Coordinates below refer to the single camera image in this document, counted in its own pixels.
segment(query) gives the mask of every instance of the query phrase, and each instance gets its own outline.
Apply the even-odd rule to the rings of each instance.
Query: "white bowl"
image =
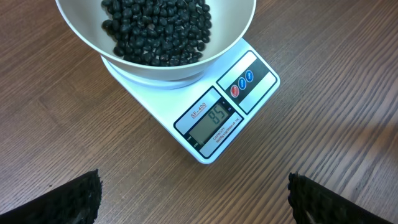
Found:
[[[101,27],[111,18],[100,0],[56,0],[70,28],[86,44],[115,66],[143,78],[179,80],[204,71],[242,38],[249,28],[256,9],[256,0],[207,0],[210,6],[210,43],[199,62],[177,67],[153,67],[127,62],[113,53],[116,45]]]

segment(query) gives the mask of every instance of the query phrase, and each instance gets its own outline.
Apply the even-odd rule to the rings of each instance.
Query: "wood grain surface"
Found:
[[[199,164],[54,1],[0,7],[0,213],[99,169],[96,223],[294,223],[289,172],[398,223],[398,1],[258,0],[277,93]]]

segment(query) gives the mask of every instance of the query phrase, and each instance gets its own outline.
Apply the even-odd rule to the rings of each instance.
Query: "white scale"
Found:
[[[210,164],[228,147],[280,80],[241,39],[205,72],[179,81],[155,81],[106,68],[199,162]]]

